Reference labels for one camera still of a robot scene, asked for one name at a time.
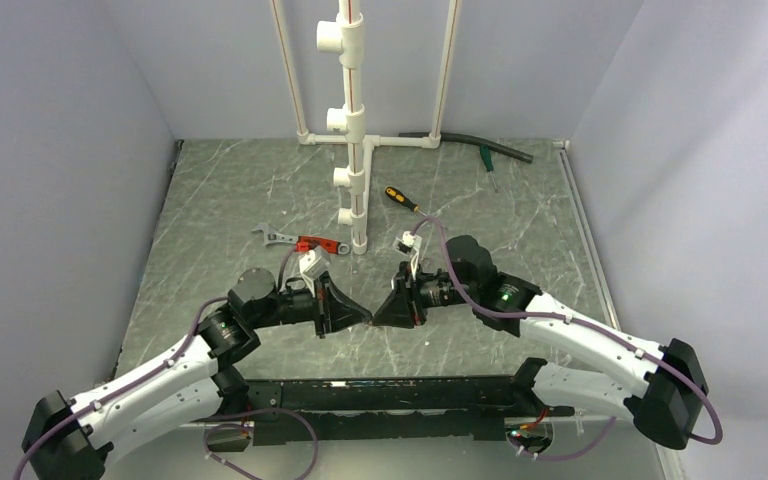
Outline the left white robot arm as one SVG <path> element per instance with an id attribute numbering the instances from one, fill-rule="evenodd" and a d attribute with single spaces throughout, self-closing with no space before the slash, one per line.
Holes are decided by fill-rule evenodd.
<path id="1" fill-rule="evenodd" d="M 193 420 L 239 417 L 249 386 L 235 365 L 260 346 L 257 329 L 310 322 L 324 337 L 371 318 L 327 272 L 281 292 L 270 271 L 247 270 L 226 295 L 204 302 L 162 354 L 89 391 L 40 399 L 12 476 L 31 467 L 40 479 L 99 479 L 127 438 L 142 444 Z"/>

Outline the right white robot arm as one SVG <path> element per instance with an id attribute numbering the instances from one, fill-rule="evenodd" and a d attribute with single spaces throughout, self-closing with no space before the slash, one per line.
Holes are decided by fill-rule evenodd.
<path id="1" fill-rule="evenodd" d="M 716 445 L 722 440 L 722 424 L 690 344 L 672 339 L 662 345 L 602 324 L 500 271 L 489 251 L 469 235 L 446 242 L 445 268 L 425 272 L 421 243 L 409 231 L 395 240 L 395 249 L 407 258 L 372 317 L 374 325 L 414 328 L 426 322 L 431 308 L 468 305 L 484 326 L 545 343 L 590 367 L 583 371 L 526 359 L 510 391 L 520 413 L 578 407 L 630 422 L 644 437 L 672 450 L 692 441 Z"/>

